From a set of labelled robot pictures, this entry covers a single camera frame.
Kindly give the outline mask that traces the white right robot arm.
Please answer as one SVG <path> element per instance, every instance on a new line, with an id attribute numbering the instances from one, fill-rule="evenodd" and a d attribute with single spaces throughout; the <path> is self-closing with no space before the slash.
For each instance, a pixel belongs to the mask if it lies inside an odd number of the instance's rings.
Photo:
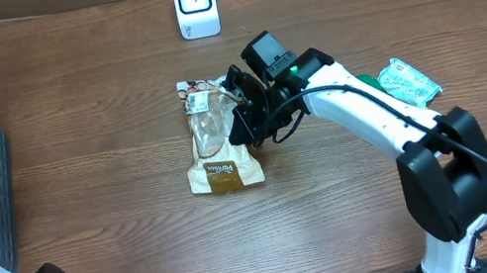
<path id="1" fill-rule="evenodd" d="M 487 140 L 463 109 L 441 115 L 402 103 L 315 48 L 296 54 L 269 32 L 243 50 L 222 82 L 241 101 L 229 141 L 259 147 L 303 116 L 338 123 L 395 161 L 404 199 L 426 232 L 425 255 L 407 273 L 487 273 L 475 255 L 487 223 Z"/>

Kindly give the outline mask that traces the teal tissue pack wrapper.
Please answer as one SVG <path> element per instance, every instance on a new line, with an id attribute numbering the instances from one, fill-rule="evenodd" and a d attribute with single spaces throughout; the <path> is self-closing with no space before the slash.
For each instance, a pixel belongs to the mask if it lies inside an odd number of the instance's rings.
<path id="1" fill-rule="evenodd" d="M 393 57 L 378 74 L 380 87 L 390 96 L 417 108 L 426 109 L 442 92 L 441 86 L 405 61 Z"/>

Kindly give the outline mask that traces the green lid jar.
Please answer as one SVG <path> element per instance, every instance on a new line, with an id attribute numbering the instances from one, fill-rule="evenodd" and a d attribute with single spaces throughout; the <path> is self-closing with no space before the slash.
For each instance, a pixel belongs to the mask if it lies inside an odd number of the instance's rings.
<path id="1" fill-rule="evenodd" d="M 370 76 L 368 74 L 360 74 L 360 75 L 357 75 L 356 78 L 364 83 L 366 86 L 372 88 L 372 92 L 373 91 L 377 91 L 377 92 L 383 92 L 384 89 L 383 87 L 381 87 L 381 84 L 378 82 L 377 78 L 374 77 L 374 76 Z"/>

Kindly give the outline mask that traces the white barcode scanner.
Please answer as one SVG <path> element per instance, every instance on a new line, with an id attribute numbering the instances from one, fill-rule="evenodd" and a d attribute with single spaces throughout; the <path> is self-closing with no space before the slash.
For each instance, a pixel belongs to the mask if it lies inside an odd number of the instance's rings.
<path id="1" fill-rule="evenodd" d="M 221 32 L 217 0 L 173 0 L 179 31 L 185 40 L 214 37 Z"/>

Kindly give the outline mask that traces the brown snack pouch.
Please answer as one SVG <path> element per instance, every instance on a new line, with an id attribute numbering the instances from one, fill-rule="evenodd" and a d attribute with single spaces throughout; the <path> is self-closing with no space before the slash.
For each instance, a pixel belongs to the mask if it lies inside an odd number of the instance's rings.
<path id="1" fill-rule="evenodd" d="M 235 192 L 265 180 L 262 167 L 247 147 L 231 144 L 233 110 L 243 98 L 222 86 L 225 79 L 176 84 L 192 138 L 194 163 L 187 177 L 193 194 Z"/>

